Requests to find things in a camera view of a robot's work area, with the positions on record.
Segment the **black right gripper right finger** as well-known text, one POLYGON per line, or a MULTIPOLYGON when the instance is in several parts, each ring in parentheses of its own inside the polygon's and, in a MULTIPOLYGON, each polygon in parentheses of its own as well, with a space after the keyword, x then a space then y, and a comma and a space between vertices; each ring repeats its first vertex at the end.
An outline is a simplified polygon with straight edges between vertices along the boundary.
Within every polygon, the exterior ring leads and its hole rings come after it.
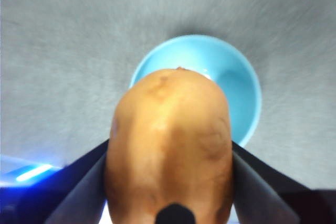
POLYGON ((240 223, 335 223, 335 190, 310 189, 233 144, 240 223))

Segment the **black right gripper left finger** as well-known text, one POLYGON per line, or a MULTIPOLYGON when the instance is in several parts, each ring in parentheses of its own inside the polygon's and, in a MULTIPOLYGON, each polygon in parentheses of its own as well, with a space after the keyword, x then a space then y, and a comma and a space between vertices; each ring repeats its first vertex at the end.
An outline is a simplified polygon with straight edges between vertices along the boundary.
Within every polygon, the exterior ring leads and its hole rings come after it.
POLYGON ((28 187, 1 189, 1 223, 98 223, 105 194, 105 141, 28 187))

